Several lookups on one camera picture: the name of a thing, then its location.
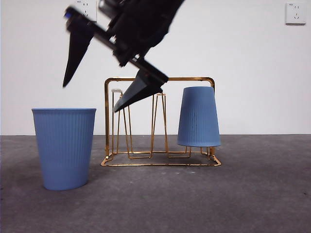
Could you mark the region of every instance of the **blue cup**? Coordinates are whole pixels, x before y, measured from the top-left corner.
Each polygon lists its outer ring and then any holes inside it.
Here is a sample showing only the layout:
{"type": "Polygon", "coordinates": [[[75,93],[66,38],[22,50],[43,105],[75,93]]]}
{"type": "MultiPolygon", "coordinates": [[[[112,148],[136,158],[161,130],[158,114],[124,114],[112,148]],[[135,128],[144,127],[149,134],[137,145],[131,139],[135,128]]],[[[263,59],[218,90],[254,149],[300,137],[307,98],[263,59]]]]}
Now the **blue cup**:
{"type": "Polygon", "coordinates": [[[33,108],[44,187],[68,190],[87,183],[93,108],[33,108]]]}
{"type": "Polygon", "coordinates": [[[184,89],[177,143],[189,147],[221,145],[212,87],[192,86],[184,89]]]}

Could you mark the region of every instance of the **gray floor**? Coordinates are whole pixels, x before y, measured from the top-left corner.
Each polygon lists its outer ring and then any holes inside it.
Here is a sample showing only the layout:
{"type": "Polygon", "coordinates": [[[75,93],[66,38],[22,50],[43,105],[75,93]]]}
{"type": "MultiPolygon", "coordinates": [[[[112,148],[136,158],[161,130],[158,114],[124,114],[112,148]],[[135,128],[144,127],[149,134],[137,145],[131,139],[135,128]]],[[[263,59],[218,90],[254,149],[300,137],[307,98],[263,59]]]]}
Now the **gray floor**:
{"type": "Polygon", "coordinates": [[[101,167],[95,136],[88,184],[56,192],[42,186],[35,137],[3,136],[1,232],[310,233],[311,135],[222,143],[220,167],[101,167]]]}

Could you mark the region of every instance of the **wall outlet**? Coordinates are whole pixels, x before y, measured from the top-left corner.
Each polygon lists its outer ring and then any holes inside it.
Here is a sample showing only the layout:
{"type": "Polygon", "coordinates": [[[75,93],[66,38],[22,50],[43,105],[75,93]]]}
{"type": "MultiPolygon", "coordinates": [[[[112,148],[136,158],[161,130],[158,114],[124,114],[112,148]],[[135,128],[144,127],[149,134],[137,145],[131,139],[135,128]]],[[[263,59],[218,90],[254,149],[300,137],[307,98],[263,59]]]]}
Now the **wall outlet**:
{"type": "Polygon", "coordinates": [[[306,24],[307,4],[306,3],[286,3],[286,24],[306,24]]]}
{"type": "Polygon", "coordinates": [[[76,0],[74,6],[92,21],[97,21],[97,1],[96,0],[76,0]]]}

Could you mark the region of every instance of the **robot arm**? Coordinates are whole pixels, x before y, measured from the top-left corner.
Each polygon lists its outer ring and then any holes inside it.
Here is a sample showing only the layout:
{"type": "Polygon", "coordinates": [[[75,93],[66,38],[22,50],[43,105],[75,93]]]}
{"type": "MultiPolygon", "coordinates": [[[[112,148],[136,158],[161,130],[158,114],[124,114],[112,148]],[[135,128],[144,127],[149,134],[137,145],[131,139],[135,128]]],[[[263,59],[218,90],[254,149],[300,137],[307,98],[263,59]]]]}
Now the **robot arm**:
{"type": "Polygon", "coordinates": [[[63,87],[72,79],[88,45],[96,37],[113,50],[121,67],[128,62],[139,71],[135,81],[113,111],[162,92],[168,77],[156,69],[144,56],[168,33],[169,26],[184,0],[100,0],[99,9],[111,18],[108,30],[100,28],[73,7],[66,10],[70,46],[63,87]]]}

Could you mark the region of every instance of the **white wall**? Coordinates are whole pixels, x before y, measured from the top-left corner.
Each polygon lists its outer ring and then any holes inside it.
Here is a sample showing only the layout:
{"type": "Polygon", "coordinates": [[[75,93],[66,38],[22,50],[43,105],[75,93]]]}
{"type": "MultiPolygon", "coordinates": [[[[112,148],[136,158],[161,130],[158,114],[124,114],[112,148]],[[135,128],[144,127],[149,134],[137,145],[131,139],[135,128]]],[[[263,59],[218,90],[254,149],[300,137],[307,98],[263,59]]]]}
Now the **white wall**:
{"type": "MultiPolygon", "coordinates": [[[[103,83],[137,69],[119,68],[111,51],[93,40],[63,89],[69,34],[62,15],[70,3],[1,1],[1,135],[33,135],[33,107],[95,107],[94,133],[105,133],[103,83]]],[[[307,24],[286,26],[283,0],[186,0],[147,60],[168,76],[214,78],[223,134],[311,133],[307,3],[307,24]]],[[[108,19],[98,13],[98,22],[106,26],[108,19]]],[[[181,93],[169,85],[164,90],[181,93]]],[[[150,114],[138,111],[142,105],[133,106],[136,134],[150,130],[150,114]]],[[[179,107],[168,101],[169,133],[177,133],[179,107]]]]}

